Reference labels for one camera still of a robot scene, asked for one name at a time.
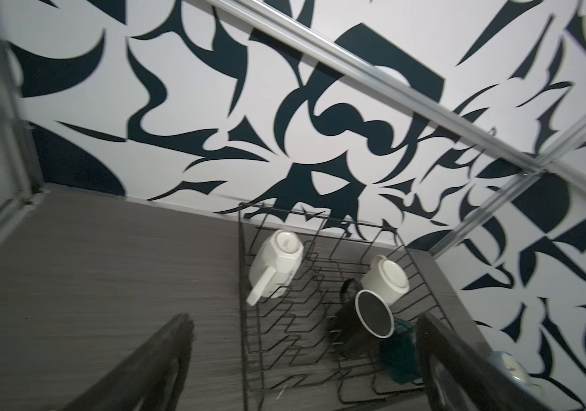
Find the patterned wall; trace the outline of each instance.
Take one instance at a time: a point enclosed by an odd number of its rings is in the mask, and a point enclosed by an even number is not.
[[[586,0],[267,3],[521,151],[586,112]],[[0,0],[0,28],[51,182],[426,249],[519,171],[203,0]],[[586,199],[545,176],[441,261],[492,345],[584,407]]]

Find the white mug handle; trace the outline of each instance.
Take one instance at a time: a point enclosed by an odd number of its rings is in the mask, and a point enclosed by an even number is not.
[[[382,254],[378,254],[377,256],[373,257],[373,259],[371,260],[371,268],[377,267],[377,265],[380,264],[380,261],[386,260],[386,259],[387,258],[385,256],[383,256]]]
[[[277,271],[273,267],[268,266],[265,268],[264,273],[259,278],[259,281],[257,281],[257,283],[254,285],[254,288],[252,288],[252,291],[249,292],[248,299],[247,299],[247,303],[249,305],[254,306],[257,303],[257,301],[264,294],[265,287],[268,285],[270,280],[272,280],[272,277],[274,276],[274,273],[276,273],[276,272]]]

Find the aluminum frame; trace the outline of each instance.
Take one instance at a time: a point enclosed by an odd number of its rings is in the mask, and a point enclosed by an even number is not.
[[[460,241],[475,226],[485,222],[506,202],[533,185],[544,172],[552,172],[586,193],[586,176],[557,160],[574,149],[586,135],[586,116],[570,127],[559,140],[535,159],[509,144],[497,140],[485,130],[429,99],[425,95],[389,76],[377,67],[325,39],[294,19],[258,0],[207,0],[253,27],[278,39],[330,68],[354,79],[401,107],[410,109],[437,125],[485,149],[489,155],[503,158],[520,167],[522,174],[504,185],[492,198],[472,212],[465,221],[438,242],[431,252],[439,255]]]

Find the mug handle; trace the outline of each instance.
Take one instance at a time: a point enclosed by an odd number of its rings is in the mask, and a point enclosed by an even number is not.
[[[381,260],[387,260],[388,258],[382,254],[378,254],[377,256],[373,257],[373,259],[371,260],[371,265],[370,267],[376,267],[378,264],[380,264]]]
[[[259,278],[259,281],[256,282],[252,291],[249,292],[247,303],[251,306],[254,306],[257,301],[261,298],[264,294],[265,287],[268,285],[272,277],[274,277],[274,273],[277,271],[273,267],[266,267],[264,273]]]
[[[356,278],[348,278],[346,281],[343,282],[341,285],[341,291],[338,292],[339,299],[341,300],[341,305],[346,305],[350,299],[348,299],[347,291],[350,288],[350,285],[355,284],[357,291],[361,291],[364,289],[362,286],[362,282]]]

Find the dish rack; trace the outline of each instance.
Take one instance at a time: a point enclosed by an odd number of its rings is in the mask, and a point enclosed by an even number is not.
[[[268,236],[290,214],[317,224],[315,232],[296,231],[304,243],[304,259],[286,292],[251,307],[249,267]],[[263,215],[256,226],[243,221]],[[389,242],[382,248],[374,242]],[[341,307],[339,290],[348,278],[360,278],[369,262],[384,254],[397,262],[410,281],[410,291],[392,313],[414,323],[430,312],[451,326],[420,273],[412,255],[389,226],[337,220],[304,210],[282,210],[262,204],[239,207],[239,288],[245,411],[374,409],[391,397],[423,390],[421,379],[399,385],[379,366],[377,350],[354,360],[335,352],[329,319]]]

